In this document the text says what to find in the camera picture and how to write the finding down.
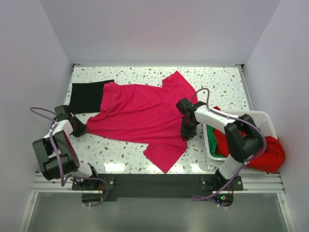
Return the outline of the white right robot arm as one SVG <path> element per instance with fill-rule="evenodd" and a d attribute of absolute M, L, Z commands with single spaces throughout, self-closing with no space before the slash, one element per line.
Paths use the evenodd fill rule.
<path fill-rule="evenodd" d="M 248 114 L 232 116 L 209 108 L 205 102 L 191 103 L 187 98 L 178 101 L 176 107 L 182 114 L 181 137 L 184 141 L 196 136 L 199 124 L 209 125 L 225 135 L 229 155 L 214 177 L 217 188 L 221 190 L 231 186 L 232 179 L 246 163 L 266 148 L 264 135 Z"/>

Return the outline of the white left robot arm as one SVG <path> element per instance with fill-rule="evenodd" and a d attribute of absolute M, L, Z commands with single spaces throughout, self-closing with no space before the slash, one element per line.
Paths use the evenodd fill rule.
<path fill-rule="evenodd" d="M 61 186 L 71 180 L 82 181 L 88 189 L 96 189 L 100 178 L 89 163 L 81 163 L 70 136 L 76 138 L 86 133 L 86 125 L 75 115 L 69 105 L 61 105 L 54 111 L 31 107 L 30 111 L 52 122 L 49 132 L 32 143 L 41 173 L 47 180 L 58 179 Z"/>

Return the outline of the magenta t shirt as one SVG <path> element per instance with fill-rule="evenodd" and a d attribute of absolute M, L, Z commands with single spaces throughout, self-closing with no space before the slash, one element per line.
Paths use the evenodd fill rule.
<path fill-rule="evenodd" d="M 105 84 L 100 112 L 88 119 L 87 132 L 147 144 L 145 157 L 167 173 L 187 149 L 176 104 L 183 98 L 196 103 L 195 92 L 179 72 L 163 79 L 161 87 Z"/>

